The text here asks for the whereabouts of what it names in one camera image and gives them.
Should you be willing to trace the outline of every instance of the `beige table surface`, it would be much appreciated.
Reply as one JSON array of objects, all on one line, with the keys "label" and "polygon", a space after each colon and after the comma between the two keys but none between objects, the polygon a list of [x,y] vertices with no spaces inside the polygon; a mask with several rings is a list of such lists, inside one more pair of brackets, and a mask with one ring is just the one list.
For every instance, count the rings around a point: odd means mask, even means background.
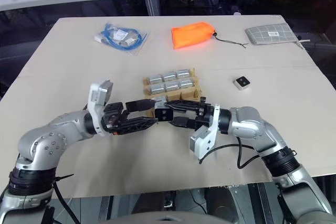
[{"label": "beige table surface", "polygon": [[[313,176],[336,173],[336,92],[309,55],[294,44],[238,45],[210,40],[174,51],[170,28],[194,21],[215,25],[225,39],[246,42],[244,28],[280,23],[275,16],[66,18],[53,27],[0,102],[0,186],[15,164],[17,142],[28,130],[56,116],[80,110],[91,82],[114,82],[110,102],[143,98],[142,77],[169,69],[195,67],[204,95],[223,108],[254,106],[298,152]],[[148,28],[151,34],[137,56],[92,41],[106,21]],[[232,80],[245,75],[251,87],[238,91]],[[132,194],[265,182],[270,174],[260,160],[236,168],[237,148],[220,150],[202,165],[189,150],[192,130],[159,123],[124,136],[99,137],[71,146],[57,175],[64,197]],[[235,139],[217,135],[217,145]],[[254,155],[243,151],[243,159]]]}]

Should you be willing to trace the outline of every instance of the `silver canister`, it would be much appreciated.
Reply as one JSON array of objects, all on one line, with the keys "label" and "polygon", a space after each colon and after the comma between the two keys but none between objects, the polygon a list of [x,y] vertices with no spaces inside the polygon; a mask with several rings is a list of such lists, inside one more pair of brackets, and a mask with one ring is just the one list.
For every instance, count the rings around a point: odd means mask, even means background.
[{"label": "silver canister", "polygon": [[165,92],[164,90],[164,84],[163,83],[157,83],[150,86],[151,94],[160,94]]},{"label": "silver canister", "polygon": [[160,83],[162,82],[162,76],[160,74],[154,74],[148,77],[148,82],[150,84]]},{"label": "silver canister", "polygon": [[186,88],[193,87],[194,81],[190,78],[186,78],[186,79],[180,80],[179,84],[180,84],[181,89],[186,89]]},{"label": "silver canister", "polygon": [[179,79],[183,79],[183,78],[187,78],[191,76],[189,69],[182,69],[182,70],[177,71],[176,73],[177,73],[177,78]]},{"label": "silver canister", "polygon": [[180,89],[177,81],[168,81],[165,82],[164,84],[167,92]]},{"label": "silver canister", "polygon": [[167,72],[163,74],[163,81],[172,81],[176,79],[176,72]]}]

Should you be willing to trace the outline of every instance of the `plastic bag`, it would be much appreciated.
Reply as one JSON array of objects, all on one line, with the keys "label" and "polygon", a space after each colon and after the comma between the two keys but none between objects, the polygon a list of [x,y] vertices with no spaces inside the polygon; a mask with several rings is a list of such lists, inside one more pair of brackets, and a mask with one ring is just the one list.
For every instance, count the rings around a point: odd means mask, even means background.
[{"label": "plastic bag", "polygon": [[174,27],[172,28],[174,49],[206,41],[212,37],[214,32],[215,28],[206,22]]},{"label": "plastic bag", "polygon": [[106,23],[104,30],[97,34],[94,39],[130,55],[137,55],[147,36],[147,31]]}]

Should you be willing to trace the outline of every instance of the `white label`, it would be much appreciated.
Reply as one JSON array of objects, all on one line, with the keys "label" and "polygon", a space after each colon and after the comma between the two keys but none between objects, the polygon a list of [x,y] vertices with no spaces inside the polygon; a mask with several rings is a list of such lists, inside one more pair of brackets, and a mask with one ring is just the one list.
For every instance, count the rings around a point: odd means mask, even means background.
[{"label": "white label", "polygon": [[127,45],[133,44],[134,41],[135,41],[135,39],[133,39],[133,38],[128,38],[127,40],[125,40]]},{"label": "white label", "polygon": [[123,30],[118,30],[113,32],[113,39],[115,40],[123,40],[127,36],[128,33],[126,33]]},{"label": "white label", "polygon": [[279,35],[279,33],[277,31],[269,31],[268,32],[268,36],[269,37],[273,37],[273,36],[278,36],[279,37],[280,35]]}]

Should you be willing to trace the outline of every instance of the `floor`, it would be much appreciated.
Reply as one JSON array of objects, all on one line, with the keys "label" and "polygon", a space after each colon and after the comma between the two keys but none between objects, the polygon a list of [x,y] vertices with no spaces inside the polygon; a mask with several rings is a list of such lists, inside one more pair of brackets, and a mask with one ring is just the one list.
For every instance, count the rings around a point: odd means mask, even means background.
[{"label": "floor", "polygon": [[[240,224],[256,224],[253,214],[253,208],[250,201],[250,195],[247,185],[229,186],[233,195]],[[274,224],[282,223],[282,212],[277,202],[278,189],[273,183],[265,183],[265,189],[269,205],[271,208]],[[195,200],[206,209],[203,189],[192,189]],[[114,196],[110,213],[110,218],[129,215],[138,199],[139,195],[123,195]],[[106,220],[107,210],[109,208],[109,197],[93,197],[93,198],[76,198],[66,199],[70,208],[74,211],[77,218],[82,224],[101,223]],[[55,207],[54,218],[62,224],[72,224],[73,221],[69,215],[63,210],[57,199],[51,201],[51,205]],[[176,192],[176,210],[189,211],[198,214],[204,214],[200,206],[193,202],[188,190],[179,190]]]}]

